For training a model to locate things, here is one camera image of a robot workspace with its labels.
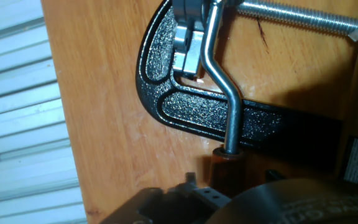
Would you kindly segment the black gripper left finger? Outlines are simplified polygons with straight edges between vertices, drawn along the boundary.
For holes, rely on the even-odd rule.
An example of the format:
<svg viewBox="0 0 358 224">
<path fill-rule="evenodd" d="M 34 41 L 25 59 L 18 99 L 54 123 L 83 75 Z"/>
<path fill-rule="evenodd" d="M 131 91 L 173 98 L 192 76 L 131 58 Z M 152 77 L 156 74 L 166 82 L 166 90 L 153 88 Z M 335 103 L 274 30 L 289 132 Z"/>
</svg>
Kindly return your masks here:
<svg viewBox="0 0 358 224">
<path fill-rule="evenodd" d="M 215 211 L 194 193 L 146 188 L 123 203 L 101 224 L 204 223 Z"/>
</svg>

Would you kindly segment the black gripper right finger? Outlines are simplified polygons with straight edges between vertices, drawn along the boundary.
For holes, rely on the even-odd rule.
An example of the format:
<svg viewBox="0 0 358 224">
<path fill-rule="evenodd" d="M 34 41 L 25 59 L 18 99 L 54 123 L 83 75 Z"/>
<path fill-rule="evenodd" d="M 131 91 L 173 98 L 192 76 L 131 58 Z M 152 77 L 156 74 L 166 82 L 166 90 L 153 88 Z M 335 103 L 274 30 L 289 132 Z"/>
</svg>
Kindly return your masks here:
<svg viewBox="0 0 358 224">
<path fill-rule="evenodd" d="M 185 195 L 202 202 L 210 208 L 223 208 L 231 199 L 211 187 L 198 188 L 196 184 L 196 174 L 187 172 L 185 183 L 181 184 Z"/>
</svg>

